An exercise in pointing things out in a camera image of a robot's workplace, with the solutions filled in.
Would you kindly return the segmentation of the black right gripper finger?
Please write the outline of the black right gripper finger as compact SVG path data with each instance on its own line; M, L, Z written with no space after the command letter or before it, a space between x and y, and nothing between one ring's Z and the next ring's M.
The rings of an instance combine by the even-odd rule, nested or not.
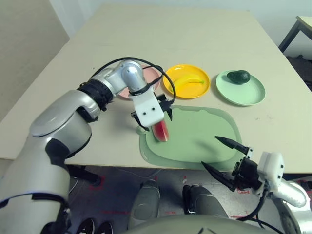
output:
M243 153L244 155L247 155L248 151L250 149L249 147L243 146L242 144L240 144L240 143L238 143L232 139L226 138L226 137L215 136L215 138L217 140L219 140L222 144L226 145L227 147L229 147L231 149L236 149L239 152Z
M236 190L234 180L230 176L218 171L216 168L203 161L201 162L201 164L212 175L214 179L225 185L230 191L234 192Z

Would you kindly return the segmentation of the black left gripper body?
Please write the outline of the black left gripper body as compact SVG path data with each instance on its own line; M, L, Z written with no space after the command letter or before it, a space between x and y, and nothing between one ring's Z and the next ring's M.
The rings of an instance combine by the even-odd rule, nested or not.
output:
M171 108L172 100L168 100L165 94L156 96L157 101L159 102L160 107L163 111L168 111Z

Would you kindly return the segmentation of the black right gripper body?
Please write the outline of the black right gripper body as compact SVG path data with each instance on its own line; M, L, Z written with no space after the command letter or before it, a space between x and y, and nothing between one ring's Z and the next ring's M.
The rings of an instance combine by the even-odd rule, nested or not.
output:
M239 190L258 190L262 182L257 172L258 164L251 160L253 148L248 148L246 155L235 164L233 170L234 185Z

